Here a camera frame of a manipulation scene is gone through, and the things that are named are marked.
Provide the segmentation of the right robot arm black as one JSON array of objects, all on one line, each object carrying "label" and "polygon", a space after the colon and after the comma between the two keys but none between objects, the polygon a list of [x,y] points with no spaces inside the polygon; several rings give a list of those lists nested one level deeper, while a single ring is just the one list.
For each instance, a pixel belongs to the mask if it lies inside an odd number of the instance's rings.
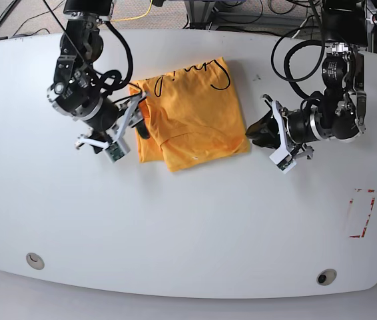
[{"label": "right robot arm black", "polygon": [[[111,101],[110,96],[127,85],[133,75],[133,56],[124,37],[112,26],[114,1],[66,1],[63,13],[60,56],[47,98],[54,110],[74,121],[84,122],[89,132],[80,135],[76,148],[90,145],[105,152],[113,162],[129,153],[125,130],[135,128],[143,139],[150,137],[139,105],[147,93],[135,85],[135,93]],[[121,42],[127,57],[127,73],[112,69],[101,73],[93,63],[101,56],[104,42],[99,25],[106,25]]]}]

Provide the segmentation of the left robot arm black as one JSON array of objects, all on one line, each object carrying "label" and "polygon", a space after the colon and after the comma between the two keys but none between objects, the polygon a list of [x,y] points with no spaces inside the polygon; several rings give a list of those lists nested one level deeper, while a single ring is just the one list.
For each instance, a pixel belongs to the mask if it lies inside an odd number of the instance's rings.
[{"label": "left robot arm black", "polygon": [[[321,10],[313,11],[320,31],[319,40],[305,40],[285,55],[281,79],[289,82],[302,99],[299,109],[282,108],[283,128],[269,111],[246,130],[246,136],[259,147],[278,149],[282,137],[296,150],[319,140],[335,138],[348,141],[365,130],[366,92],[364,56],[367,47],[365,1],[323,1]],[[292,57],[305,47],[318,46],[315,70],[321,72],[323,92],[305,93],[292,76]]]}]

